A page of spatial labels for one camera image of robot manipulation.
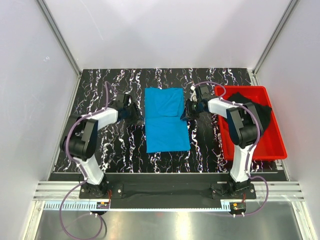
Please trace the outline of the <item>blue t-shirt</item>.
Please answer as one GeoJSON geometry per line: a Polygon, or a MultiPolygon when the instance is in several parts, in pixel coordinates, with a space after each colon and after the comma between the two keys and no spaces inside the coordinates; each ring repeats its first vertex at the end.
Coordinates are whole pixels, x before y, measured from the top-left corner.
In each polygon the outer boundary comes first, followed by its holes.
{"type": "Polygon", "coordinates": [[[191,149],[182,88],[145,89],[146,152],[187,152],[191,149]]]}

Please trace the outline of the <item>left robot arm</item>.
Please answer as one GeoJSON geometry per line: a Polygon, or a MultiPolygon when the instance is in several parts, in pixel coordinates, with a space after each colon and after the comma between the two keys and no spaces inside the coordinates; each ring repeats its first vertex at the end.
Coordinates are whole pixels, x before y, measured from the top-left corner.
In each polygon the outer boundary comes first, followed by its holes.
{"type": "Polygon", "coordinates": [[[94,198],[110,197],[112,190],[98,165],[95,152],[98,132],[108,125],[125,121],[136,124],[142,115],[128,93],[119,93],[102,109],[85,115],[70,115],[60,140],[60,150],[83,175],[81,189],[94,198]]]}

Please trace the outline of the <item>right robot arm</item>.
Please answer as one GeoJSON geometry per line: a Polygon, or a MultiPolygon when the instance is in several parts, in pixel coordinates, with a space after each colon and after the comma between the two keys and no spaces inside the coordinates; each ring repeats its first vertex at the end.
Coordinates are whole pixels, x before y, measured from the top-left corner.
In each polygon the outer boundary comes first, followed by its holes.
{"type": "Polygon", "coordinates": [[[264,133],[259,115],[253,103],[238,103],[229,101],[223,96],[212,95],[208,89],[208,82],[191,86],[191,97],[185,102],[184,111],[180,117],[182,121],[195,120],[201,113],[211,113],[226,119],[228,134],[234,144],[233,164],[229,172],[229,179],[220,196],[229,195],[232,198],[242,197],[250,189],[250,165],[256,146],[264,133]]]}

